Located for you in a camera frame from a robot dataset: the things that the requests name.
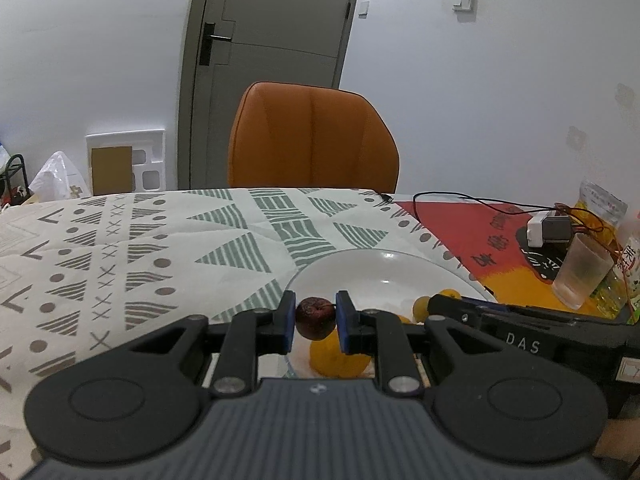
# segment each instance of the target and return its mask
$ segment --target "chair backrest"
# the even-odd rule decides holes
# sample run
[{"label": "chair backrest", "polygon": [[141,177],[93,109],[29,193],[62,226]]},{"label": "chair backrest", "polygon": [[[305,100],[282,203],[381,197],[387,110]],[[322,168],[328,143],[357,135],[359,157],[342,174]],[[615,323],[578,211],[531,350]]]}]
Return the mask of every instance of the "chair backrest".
[{"label": "chair backrest", "polygon": [[231,187],[337,187],[394,192],[396,144],[362,96],[260,82],[240,101],[231,130]]}]

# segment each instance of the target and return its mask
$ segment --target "door handle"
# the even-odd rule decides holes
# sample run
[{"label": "door handle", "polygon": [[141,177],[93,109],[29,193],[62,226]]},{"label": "door handle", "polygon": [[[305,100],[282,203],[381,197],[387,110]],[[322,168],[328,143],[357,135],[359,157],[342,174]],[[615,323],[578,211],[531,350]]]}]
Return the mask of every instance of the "door handle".
[{"label": "door handle", "polygon": [[227,36],[217,36],[214,34],[215,23],[205,23],[202,28],[202,44],[200,45],[200,61],[199,65],[209,66],[211,58],[211,47],[214,41],[226,41],[231,42],[232,38]]}]

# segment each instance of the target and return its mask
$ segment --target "green striped triangle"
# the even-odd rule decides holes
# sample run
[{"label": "green striped triangle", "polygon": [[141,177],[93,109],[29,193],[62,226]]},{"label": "green striped triangle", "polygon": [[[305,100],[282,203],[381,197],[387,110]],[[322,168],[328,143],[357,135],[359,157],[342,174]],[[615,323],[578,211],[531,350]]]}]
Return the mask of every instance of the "green striped triangle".
[{"label": "green striped triangle", "polygon": [[289,222],[273,222],[271,225],[276,229],[281,240],[300,237],[322,239],[320,233],[316,230],[316,227],[309,218]]},{"label": "green striped triangle", "polygon": [[215,251],[211,251],[196,260],[196,263],[271,272],[267,262],[262,257],[254,235],[251,233],[227,242]]},{"label": "green striped triangle", "polygon": [[185,191],[194,195],[213,196],[215,198],[223,198],[224,200],[233,200],[228,189],[190,189]]},{"label": "green striped triangle", "polygon": [[287,363],[287,371],[284,374],[285,379],[297,379],[298,374],[294,371],[293,366],[291,366],[291,361],[289,361],[288,357],[285,357],[285,362]]},{"label": "green striped triangle", "polygon": [[387,231],[338,224],[337,222],[334,222],[334,227],[352,246],[359,249],[372,249],[387,235]]},{"label": "green striped triangle", "polygon": [[296,208],[291,199],[285,194],[275,196],[254,196],[254,200],[261,211]]},{"label": "green striped triangle", "polygon": [[223,208],[209,211],[208,213],[190,216],[187,220],[204,220],[207,222],[215,222],[216,224],[237,227],[239,229],[247,229],[244,217],[236,204],[227,205]]},{"label": "green striped triangle", "polygon": [[249,190],[249,194],[256,198],[257,196],[286,196],[287,194],[279,187],[257,187]]},{"label": "green striped triangle", "polygon": [[309,200],[316,209],[318,209],[318,211],[321,211],[330,217],[338,214],[340,211],[347,211],[347,209],[356,207],[355,204],[343,204],[341,202],[334,202],[333,200],[327,200],[325,198],[309,197]]},{"label": "green striped triangle", "polygon": [[306,266],[336,251],[334,246],[321,237],[309,219],[272,225],[297,267]]},{"label": "green striped triangle", "polygon": [[217,316],[212,317],[211,320],[228,323],[235,314],[242,312],[243,310],[252,310],[254,308],[268,308],[269,310],[274,310],[278,307],[281,297],[282,289],[278,282],[273,280],[259,290],[256,290],[242,303],[238,303],[236,306],[221,312]]},{"label": "green striped triangle", "polygon": [[291,220],[305,220],[308,217],[295,207],[289,209],[274,209],[263,211],[269,222],[288,222]]},{"label": "green striped triangle", "polygon": [[285,240],[284,245],[297,267],[307,266],[336,251],[336,248],[324,238],[292,238]]}]

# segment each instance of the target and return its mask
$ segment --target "light switch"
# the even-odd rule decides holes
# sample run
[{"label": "light switch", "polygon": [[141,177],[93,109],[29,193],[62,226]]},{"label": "light switch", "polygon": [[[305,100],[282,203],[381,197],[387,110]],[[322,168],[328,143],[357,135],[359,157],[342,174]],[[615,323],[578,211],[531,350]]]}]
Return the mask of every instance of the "light switch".
[{"label": "light switch", "polygon": [[456,12],[471,12],[474,10],[474,0],[454,0],[453,10]]},{"label": "light switch", "polygon": [[358,17],[366,18],[369,13],[369,2],[360,2],[360,6],[358,7]]}]

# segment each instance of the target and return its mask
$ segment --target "red placemat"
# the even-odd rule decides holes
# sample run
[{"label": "red placemat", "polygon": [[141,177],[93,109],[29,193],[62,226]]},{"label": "red placemat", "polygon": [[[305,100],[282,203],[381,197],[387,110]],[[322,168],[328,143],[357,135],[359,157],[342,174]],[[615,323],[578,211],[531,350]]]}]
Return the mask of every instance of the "red placemat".
[{"label": "red placemat", "polygon": [[[412,202],[399,202],[414,215]],[[417,202],[422,224],[435,234],[500,303],[535,305],[569,311],[551,290],[562,259],[554,248],[531,250],[526,245],[528,214],[512,205]],[[600,316],[588,301],[578,311]]]}]

